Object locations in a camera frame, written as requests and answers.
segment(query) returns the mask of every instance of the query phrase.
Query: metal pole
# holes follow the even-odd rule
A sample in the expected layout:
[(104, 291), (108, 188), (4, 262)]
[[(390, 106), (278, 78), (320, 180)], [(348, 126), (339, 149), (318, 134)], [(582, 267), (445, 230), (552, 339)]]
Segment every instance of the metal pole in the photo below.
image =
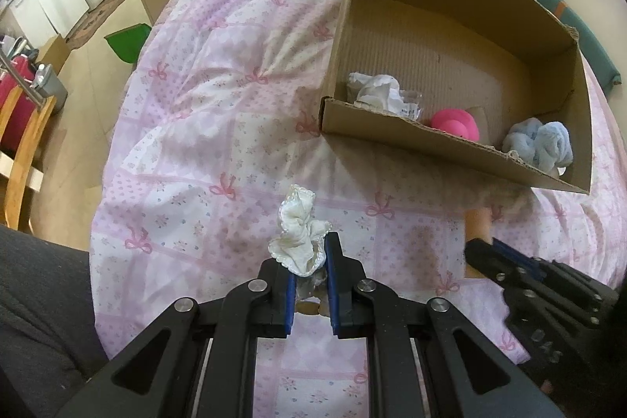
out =
[(11, 63), (9, 58), (4, 55), (2, 49), (0, 49), (0, 62), (2, 62), (2, 66), (7, 70), (7, 72), (9, 72), (9, 75), (11, 75), (18, 83), (18, 85), (22, 88), (22, 90), (24, 90), (27, 97), (29, 97), (29, 99), (33, 103), (35, 103), (37, 110), (41, 111), (44, 105), (43, 96), (40, 95), (32, 87), (30, 87), (30, 84), (26, 82), (26, 80), (24, 80), (24, 78), (15, 70), (15, 68), (13, 67), (13, 63)]

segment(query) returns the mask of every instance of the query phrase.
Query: pink rubber toy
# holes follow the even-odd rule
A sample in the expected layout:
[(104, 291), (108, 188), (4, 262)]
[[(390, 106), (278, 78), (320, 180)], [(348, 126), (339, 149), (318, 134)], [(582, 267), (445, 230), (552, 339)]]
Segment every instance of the pink rubber toy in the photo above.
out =
[(443, 109), (431, 118), (431, 127), (474, 142), (479, 142), (475, 119), (465, 110)]

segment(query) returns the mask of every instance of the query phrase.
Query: pink floral bedsheet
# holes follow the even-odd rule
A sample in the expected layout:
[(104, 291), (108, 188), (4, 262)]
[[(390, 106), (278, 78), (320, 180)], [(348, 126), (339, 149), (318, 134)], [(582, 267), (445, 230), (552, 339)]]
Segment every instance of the pink floral bedsheet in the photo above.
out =
[[(626, 265), (627, 158), (586, 64), (593, 113), (589, 196), (534, 190), (431, 158), (325, 137), (316, 117), (340, 0), (171, 0), (115, 127), (92, 226), (96, 326), (113, 356), (180, 296), (224, 296), (255, 277), (288, 186), (317, 193), (344, 251), (413, 299), (446, 296), (512, 359), (487, 280), (464, 279), (463, 211), (528, 255), (617, 284)], [(255, 417), (365, 417), (361, 340), (297, 315), (260, 340)]]

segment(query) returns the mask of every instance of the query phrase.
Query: brown rug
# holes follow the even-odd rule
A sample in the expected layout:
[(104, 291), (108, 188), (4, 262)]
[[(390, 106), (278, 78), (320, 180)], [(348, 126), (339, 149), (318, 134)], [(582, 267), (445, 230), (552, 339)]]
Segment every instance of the brown rug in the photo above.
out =
[(109, 18), (117, 7), (125, 0), (104, 0), (95, 10), (83, 15), (76, 28), (68, 35), (67, 43), (70, 50), (79, 49), (87, 43), (102, 23)]

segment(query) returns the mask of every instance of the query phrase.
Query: orange fabric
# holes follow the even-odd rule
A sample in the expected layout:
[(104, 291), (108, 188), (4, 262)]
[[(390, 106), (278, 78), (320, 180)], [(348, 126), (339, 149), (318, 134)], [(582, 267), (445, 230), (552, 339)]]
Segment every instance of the orange fabric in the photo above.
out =
[(553, 14), (556, 16), (558, 20), (562, 17), (562, 13), (567, 7), (568, 7), (568, 4), (566, 4), (564, 1), (560, 1), (557, 4), (557, 7), (555, 8), (555, 12)]

